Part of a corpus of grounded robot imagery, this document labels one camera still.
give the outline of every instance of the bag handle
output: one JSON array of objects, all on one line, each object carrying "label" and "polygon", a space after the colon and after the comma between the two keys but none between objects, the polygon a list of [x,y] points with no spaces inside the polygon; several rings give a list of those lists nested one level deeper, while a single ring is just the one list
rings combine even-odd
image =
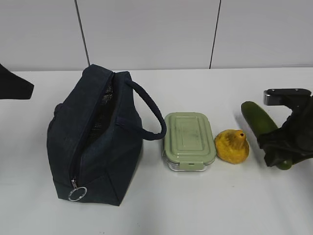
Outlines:
[{"label": "bag handle", "polygon": [[137,83],[135,83],[131,80],[125,80],[125,83],[128,86],[130,86],[132,89],[134,89],[135,92],[137,92],[137,94],[148,105],[148,107],[150,108],[152,113],[156,116],[156,118],[158,119],[158,121],[161,124],[161,132],[155,134],[153,132],[146,131],[142,127],[136,126],[131,121],[129,121],[125,118],[121,118],[121,117],[117,118],[116,124],[123,127],[124,129],[130,131],[130,132],[136,133],[137,135],[139,135],[140,137],[142,137],[143,139],[148,140],[148,141],[160,140],[160,139],[164,138],[164,136],[166,134],[166,124],[165,124],[165,121],[162,117],[161,111],[160,111],[160,109],[158,109],[156,103],[151,99],[151,97],[148,95],[148,93]]}]

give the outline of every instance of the navy blue lunch bag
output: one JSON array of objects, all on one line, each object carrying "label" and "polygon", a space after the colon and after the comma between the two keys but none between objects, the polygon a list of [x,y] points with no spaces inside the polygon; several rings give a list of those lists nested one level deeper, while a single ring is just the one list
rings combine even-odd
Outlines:
[{"label": "navy blue lunch bag", "polygon": [[[160,133],[142,128],[133,90],[157,117]],[[129,72],[89,66],[66,100],[56,106],[48,127],[47,152],[58,197],[120,205],[142,140],[159,140],[165,133],[160,110]]]}]

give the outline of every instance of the yellow fruit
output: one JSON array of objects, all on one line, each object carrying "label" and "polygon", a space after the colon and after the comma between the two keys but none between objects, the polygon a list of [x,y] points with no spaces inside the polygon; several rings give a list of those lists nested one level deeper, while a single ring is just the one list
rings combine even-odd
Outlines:
[{"label": "yellow fruit", "polygon": [[242,163],[249,155],[249,144],[242,130],[220,132],[214,142],[217,155],[226,162]]}]

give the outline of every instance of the food container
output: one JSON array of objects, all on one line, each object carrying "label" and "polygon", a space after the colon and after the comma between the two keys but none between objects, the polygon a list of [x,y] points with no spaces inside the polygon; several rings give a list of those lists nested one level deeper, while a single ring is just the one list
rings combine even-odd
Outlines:
[{"label": "food container", "polygon": [[200,113],[171,113],[165,118],[167,133],[163,157],[174,171],[203,171],[214,162],[216,150],[211,126]]}]

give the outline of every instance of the metal ring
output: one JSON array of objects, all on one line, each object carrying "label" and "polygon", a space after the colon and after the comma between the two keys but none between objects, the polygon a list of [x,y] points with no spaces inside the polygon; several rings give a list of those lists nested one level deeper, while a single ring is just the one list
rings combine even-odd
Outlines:
[{"label": "metal ring", "polygon": [[[84,190],[84,193],[78,197],[77,199],[71,199],[71,196],[73,195],[74,192],[80,190],[80,189],[83,189]],[[71,192],[69,192],[68,194],[68,200],[71,201],[71,202],[77,202],[79,201],[80,199],[82,199],[87,193],[87,188],[86,187],[79,187],[79,188],[74,188]]]}]

